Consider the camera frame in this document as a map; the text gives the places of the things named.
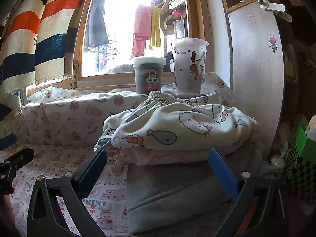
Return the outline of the white Hello Kitty pants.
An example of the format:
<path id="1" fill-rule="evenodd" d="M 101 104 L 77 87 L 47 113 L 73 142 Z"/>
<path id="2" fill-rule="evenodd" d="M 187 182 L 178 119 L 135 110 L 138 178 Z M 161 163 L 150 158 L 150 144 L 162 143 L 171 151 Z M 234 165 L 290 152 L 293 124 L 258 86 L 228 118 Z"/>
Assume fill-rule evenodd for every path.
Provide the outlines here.
<path id="1" fill-rule="evenodd" d="M 138 107 L 108 117 L 94 148 L 163 151 L 232 152 L 257 132 L 259 123 L 235 107 L 216 103 L 216 96 L 179 99 L 151 91 Z"/>

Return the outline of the green checkered box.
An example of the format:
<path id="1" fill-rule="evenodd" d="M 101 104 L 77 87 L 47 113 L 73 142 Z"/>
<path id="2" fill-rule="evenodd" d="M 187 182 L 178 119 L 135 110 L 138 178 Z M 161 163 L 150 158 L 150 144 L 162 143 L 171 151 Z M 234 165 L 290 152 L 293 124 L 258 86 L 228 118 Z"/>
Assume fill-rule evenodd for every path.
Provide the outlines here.
<path id="1" fill-rule="evenodd" d="M 293 195 L 309 204 L 315 203 L 315 140 L 306 135 L 307 125 L 297 126 L 295 140 L 283 172 L 283 184 Z"/>

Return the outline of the pink print bed sheet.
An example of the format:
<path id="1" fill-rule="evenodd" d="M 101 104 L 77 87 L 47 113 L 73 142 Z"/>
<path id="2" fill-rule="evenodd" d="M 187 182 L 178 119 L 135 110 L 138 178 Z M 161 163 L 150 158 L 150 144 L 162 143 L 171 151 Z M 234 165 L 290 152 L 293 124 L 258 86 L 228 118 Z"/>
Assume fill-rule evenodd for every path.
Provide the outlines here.
<path id="1" fill-rule="evenodd" d="M 104 151 L 34 147 L 10 196 L 22 236 L 128 236 L 127 175 Z"/>

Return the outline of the baby bear patterned headboard cover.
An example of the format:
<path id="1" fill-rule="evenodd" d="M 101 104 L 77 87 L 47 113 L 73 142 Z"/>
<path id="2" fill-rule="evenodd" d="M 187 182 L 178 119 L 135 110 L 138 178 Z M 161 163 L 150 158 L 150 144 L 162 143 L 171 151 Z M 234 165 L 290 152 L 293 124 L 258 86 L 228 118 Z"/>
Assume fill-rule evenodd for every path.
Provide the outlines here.
<path id="1" fill-rule="evenodd" d="M 174 85 L 165 86 L 162 92 L 179 98 Z M 212 94 L 217 104 L 231 108 L 232 91 L 216 74 L 208 73 L 201 96 Z M 8 111 L 1 120 L 1 137 L 14 133 L 24 144 L 91 147 L 102 136 L 108 117 L 135 109 L 147 98 L 133 89 L 104 93 L 49 87 L 21 105 L 19 97 L 10 95 L 1 107 L 1 112 Z"/>

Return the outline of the folded grey garment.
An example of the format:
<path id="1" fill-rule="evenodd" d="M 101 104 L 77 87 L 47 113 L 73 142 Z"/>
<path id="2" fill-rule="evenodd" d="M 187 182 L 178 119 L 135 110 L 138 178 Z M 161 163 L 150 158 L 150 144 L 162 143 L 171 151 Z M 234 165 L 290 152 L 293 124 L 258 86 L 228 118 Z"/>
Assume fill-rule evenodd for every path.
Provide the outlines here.
<path id="1" fill-rule="evenodd" d="M 207 161 L 189 164 L 128 165 L 127 224 L 131 235 L 181 229 L 201 219 L 217 227 L 232 205 Z"/>

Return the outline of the folded pink garment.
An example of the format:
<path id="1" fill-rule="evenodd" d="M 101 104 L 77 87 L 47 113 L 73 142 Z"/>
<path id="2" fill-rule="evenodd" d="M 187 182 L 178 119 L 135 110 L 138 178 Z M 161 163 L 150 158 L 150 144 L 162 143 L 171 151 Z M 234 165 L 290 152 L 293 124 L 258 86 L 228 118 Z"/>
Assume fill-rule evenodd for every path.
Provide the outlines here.
<path id="1" fill-rule="evenodd" d="M 109 148 L 107 150 L 108 164 L 113 174 L 120 176 L 128 163 L 137 166 L 193 163 L 207 161 L 208 150 L 152 150 L 143 147 L 126 149 Z"/>

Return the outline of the striped hanging curtain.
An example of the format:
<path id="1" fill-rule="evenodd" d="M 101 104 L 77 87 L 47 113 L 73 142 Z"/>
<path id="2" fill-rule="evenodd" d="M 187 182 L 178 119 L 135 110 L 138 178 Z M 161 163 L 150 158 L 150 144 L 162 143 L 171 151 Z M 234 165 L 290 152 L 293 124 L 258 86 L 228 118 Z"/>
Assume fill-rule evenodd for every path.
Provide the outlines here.
<path id="1" fill-rule="evenodd" d="M 18 0 L 1 46 L 1 96 L 73 76 L 84 0 Z"/>

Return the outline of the white cabinet side panel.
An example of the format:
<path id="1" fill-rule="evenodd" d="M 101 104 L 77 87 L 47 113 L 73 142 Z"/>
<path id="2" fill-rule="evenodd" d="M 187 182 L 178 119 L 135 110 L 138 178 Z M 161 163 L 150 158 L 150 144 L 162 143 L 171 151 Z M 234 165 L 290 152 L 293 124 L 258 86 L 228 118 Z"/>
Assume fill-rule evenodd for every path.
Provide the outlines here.
<path id="1" fill-rule="evenodd" d="M 235 106 L 259 123 L 267 157 L 280 122 L 284 99 L 284 55 L 274 12 L 247 0 L 226 10 L 232 42 Z"/>

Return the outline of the grey lidded jar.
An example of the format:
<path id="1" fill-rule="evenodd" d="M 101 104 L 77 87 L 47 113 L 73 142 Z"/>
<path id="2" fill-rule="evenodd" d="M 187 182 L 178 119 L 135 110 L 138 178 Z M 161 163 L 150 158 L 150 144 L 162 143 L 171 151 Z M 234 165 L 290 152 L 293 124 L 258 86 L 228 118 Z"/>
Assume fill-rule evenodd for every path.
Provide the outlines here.
<path id="1" fill-rule="evenodd" d="M 134 57 L 131 59 L 137 94 L 148 95 L 151 91 L 161 91 L 164 57 Z"/>

